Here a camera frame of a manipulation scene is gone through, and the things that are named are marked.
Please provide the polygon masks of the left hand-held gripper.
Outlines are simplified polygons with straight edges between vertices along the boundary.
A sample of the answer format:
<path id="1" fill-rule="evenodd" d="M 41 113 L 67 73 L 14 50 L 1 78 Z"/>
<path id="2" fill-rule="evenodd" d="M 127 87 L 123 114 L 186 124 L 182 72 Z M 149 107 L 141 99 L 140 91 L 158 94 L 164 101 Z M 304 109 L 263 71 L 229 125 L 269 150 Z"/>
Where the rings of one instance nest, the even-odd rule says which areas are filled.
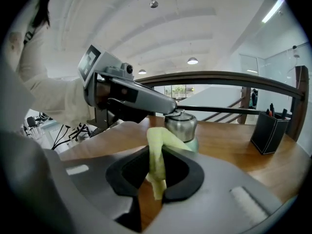
<path id="1" fill-rule="evenodd" d="M 174 99 L 134 82 L 132 65 L 93 45 L 79 62 L 78 73 L 84 99 L 94 110 L 89 125 L 106 130 L 119 119 L 140 123 L 149 112 L 172 113 L 177 108 Z M 110 84 L 107 103 L 102 107 L 96 103 L 97 83 Z"/>

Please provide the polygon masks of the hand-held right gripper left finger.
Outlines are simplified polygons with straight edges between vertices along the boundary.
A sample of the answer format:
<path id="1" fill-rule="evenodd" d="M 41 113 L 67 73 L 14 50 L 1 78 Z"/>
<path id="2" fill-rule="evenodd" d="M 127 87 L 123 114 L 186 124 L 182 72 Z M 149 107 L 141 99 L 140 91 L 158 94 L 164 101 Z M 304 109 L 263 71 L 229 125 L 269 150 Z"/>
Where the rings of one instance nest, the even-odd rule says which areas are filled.
<path id="1" fill-rule="evenodd" d="M 149 170 L 149 148 L 61 161 L 45 150 L 53 184 L 76 234 L 138 234 L 138 190 Z"/>

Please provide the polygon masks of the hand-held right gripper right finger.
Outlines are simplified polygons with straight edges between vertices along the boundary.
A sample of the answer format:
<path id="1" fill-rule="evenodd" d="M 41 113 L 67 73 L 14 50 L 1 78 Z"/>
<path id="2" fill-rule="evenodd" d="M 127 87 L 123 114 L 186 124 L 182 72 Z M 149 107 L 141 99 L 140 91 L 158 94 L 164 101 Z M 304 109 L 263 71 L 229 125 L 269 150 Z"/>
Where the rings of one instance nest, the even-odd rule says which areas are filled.
<path id="1" fill-rule="evenodd" d="M 229 162 L 178 148 L 162 152 L 175 182 L 147 234 L 265 234 L 290 207 Z"/>

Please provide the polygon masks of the person's left hand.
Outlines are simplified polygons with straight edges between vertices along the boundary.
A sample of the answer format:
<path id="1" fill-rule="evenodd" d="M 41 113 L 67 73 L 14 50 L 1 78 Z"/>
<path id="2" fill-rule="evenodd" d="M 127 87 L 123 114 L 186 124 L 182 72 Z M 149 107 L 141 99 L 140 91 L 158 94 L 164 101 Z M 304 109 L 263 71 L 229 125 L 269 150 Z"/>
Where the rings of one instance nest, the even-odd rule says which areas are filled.
<path id="1" fill-rule="evenodd" d="M 110 84 L 97 83 L 96 103 L 99 107 L 102 107 L 107 103 L 109 94 L 110 94 Z"/>

